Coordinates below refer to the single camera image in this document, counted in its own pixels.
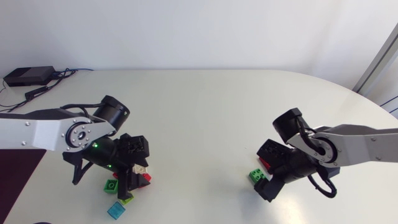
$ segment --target red lego brick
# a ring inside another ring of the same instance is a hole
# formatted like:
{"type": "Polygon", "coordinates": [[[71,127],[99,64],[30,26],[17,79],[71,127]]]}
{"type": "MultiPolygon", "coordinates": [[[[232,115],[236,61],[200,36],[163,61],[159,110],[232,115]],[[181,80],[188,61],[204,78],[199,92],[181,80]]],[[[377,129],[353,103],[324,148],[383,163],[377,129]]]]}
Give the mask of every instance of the red lego brick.
{"type": "Polygon", "coordinates": [[[262,164],[266,167],[266,169],[269,170],[270,165],[264,159],[261,159],[261,157],[259,157],[259,159],[262,162],[262,164]]]}
{"type": "Polygon", "coordinates": [[[148,180],[148,182],[151,180],[151,176],[149,175],[149,174],[142,174],[142,176],[146,179],[146,180],[148,180]]]}

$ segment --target dark red floor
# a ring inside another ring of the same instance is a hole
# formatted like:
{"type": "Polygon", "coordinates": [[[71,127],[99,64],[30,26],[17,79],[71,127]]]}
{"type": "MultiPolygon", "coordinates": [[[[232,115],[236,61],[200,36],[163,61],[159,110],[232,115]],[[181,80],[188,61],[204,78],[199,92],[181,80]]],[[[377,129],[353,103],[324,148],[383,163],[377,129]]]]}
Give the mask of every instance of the dark red floor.
{"type": "Polygon", "coordinates": [[[44,149],[0,150],[0,223],[4,223],[44,154],[44,149]]]}

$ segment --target white wall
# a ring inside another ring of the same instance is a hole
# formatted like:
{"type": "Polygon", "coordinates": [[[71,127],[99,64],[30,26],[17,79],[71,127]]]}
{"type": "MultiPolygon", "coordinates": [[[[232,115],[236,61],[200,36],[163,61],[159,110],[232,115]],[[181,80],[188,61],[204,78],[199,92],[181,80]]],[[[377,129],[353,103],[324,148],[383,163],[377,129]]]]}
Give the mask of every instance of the white wall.
{"type": "Polygon", "coordinates": [[[387,0],[3,0],[16,67],[272,68],[352,88],[398,21],[387,0]]]}

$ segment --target black cable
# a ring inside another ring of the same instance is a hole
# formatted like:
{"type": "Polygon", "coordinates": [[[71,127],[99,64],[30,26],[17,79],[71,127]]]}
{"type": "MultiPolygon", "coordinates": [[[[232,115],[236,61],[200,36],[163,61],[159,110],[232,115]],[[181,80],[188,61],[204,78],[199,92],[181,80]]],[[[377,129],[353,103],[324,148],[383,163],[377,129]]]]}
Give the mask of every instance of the black cable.
{"type": "Polygon", "coordinates": [[[305,128],[306,130],[312,131],[314,134],[317,132],[316,130],[312,129],[312,128],[305,128]]]}
{"type": "MultiPolygon", "coordinates": [[[[48,86],[47,90],[45,90],[45,91],[43,91],[42,93],[39,93],[39,94],[33,96],[33,97],[30,98],[30,99],[24,100],[24,101],[22,101],[22,102],[20,102],[20,103],[14,104],[14,105],[10,105],[10,106],[0,105],[0,106],[2,106],[2,107],[8,107],[8,109],[0,110],[0,112],[7,111],[7,113],[10,113],[11,111],[14,111],[14,110],[17,109],[17,108],[20,108],[20,107],[26,105],[28,102],[30,102],[30,101],[36,99],[37,97],[39,97],[39,96],[45,94],[46,92],[50,91],[52,88],[54,88],[55,86],[57,86],[63,79],[70,77],[71,75],[75,74],[78,70],[91,70],[91,69],[88,69],[88,68],[79,68],[79,69],[69,69],[69,68],[66,68],[66,69],[65,69],[64,71],[62,71],[62,72],[56,72],[56,73],[57,73],[57,77],[56,77],[56,78],[53,77],[53,79],[55,79],[55,80],[57,80],[57,81],[56,81],[53,85],[48,86]]],[[[84,109],[84,108],[81,108],[81,109],[82,109],[83,112],[85,113],[86,117],[88,117],[87,110],[84,109]]]]}
{"type": "Polygon", "coordinates": [[[98,108],[100,106],[103,106],[104,103],[97,103],[97,104],[69,104],[65,106],[61,106],[60,108],[63,110],[71,109],[71,108],[79,108],[83,110],[86,118],[89,118],[88,112],[85,108],[98,108]]]}
{"type": "Polygon", "coordinates": [[[316,146],[308,137],[307,133],[305,132],[305,127],[303,122],[300,120],[300,118],[297,118],[297,126],[298,126],[298,131],[300,132],[300,136],[303,139],[304,143],[313,149],[315,152],[319,152],[318,146],[316,146]]]}
{"type": "Polygon", "coordinates": [[[2,89],[0,90],[0,93],[3,91],[3,90],[5,90],[6,89],[6,86],[4,85],[4,80],[2,80],[2,89]]]}
{"type": "Polygon", "coordinates": [[[315,189],[319,190],[319,192],[321,192],[324,196],[328,198],[334,198],[336,196],[337,189],[330,179],[323,180],[325,184],[330,188],[330,192],[327,192],[326,190],[321,188],[311,175],[308,176],[308,179],[310,180],[311,184],[315,187],[315,189]]]}
{"type": "Polygon", "coordinates": [[[104,103],[97,103],[97,104],[69,104],[65,106],[61,106],[61,109],[67,110],[70,108],[98,108],[100,106],[103,106],[104,103]]]}
{"type": "Polygon", "coordinates": [[[386,105],[386,104],[388,104],[388,103],[390,103],[391,101],[393,101],[394,99],[396,99],[396,98],[398,98],[398,96],[396,96],[396,97],[394,97],[393,99],[391,99],[391,100],[389,100],[389,101],[387,101],[387,102],[385,102],[385,103],[383,103],[382,105],[380,105],[380,106],[384,106],[384,105],[386,105]]]}
{"type": "Polygon", "coordinates": [[[396,111],[396,110],[398,110],[398,108],[393,109],[392,111],[390,111],[390,113],[392,113],[392,112],[394,112],[394,111],[396,111]]]}

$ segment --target lego brick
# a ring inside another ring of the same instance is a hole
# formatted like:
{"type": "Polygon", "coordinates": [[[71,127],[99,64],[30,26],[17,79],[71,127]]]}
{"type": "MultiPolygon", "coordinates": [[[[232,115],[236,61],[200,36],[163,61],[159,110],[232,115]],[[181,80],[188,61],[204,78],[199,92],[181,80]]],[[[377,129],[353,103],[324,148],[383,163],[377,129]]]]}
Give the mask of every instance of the lego brick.
{"type": "Polygon", "coordinates": [[[108,214],[112,216],[115,220],[117,220],[126,209],[119,203],[116,202],[112,205],[112,207],[108,210],[108,214]]]}
{"type": "Polygon", "coordinates": [[[108,194],[116,194],[118,192],[118,180],[107,180],[104,191],[108,194]]]}
{"type": "Polygon", "coordinates": [[[260,159],[262,165],[264,165],[264,167],[266,167],[267,170],[269,170],[269,168],[271,168],[270,165],[268,164],[268,162],[266,162],[266,161],[265,161],[264,159],[262,159],[261,157],[259,157],[259,159],[260,159]]]}
{"type": "Polygon", "coordinates": [[[261,172],[260,169],[255,169],[250,172],[249,174],[250,179],[253,181],[253,183],[257,183],[260,179],[266,178],[266,176],[261,172]]]}
{"type": "Polygon", "coordinates": [[[152,177],[149,174],[143,174],[142,176],[148,181],[152,179],[152,177]]]}
{"type": "Polygon", "coordinates": [[[145,178],[146,180],[147,180],[147,182],[141,182],[141,186],[140,187],[138,187],[138,188],[143,188],[143,187],[146,187],[146,186],[148,186],[149,184],[150,184],[150,180],[151,180],[151,176],[149,175],[149,174],[141,174],[142,176],[143,176],[143,178],[145,178]]]}
{"type": "Polygon", "coordinates": [[[134,199],[134,196],[132,196],[131,198],[126,199],[126,200],[120,200],[120,202],[121,202],[123,205],[127,205],[127,204],[128,204],[129,202],[131,202],[133,199],[134,199]]]}
{"type": "Polygon", "coordinates": [[[147,172],[147,168],[146,168],[146,167],[143,167],[143,166],[140,166],[140,165],[138,165],[138,164],[135,164],[135,165],[132,167],[132,171],[133,171],[133,173],[135,173],[135,174],[145,174],[145,173],[147,172]]]}

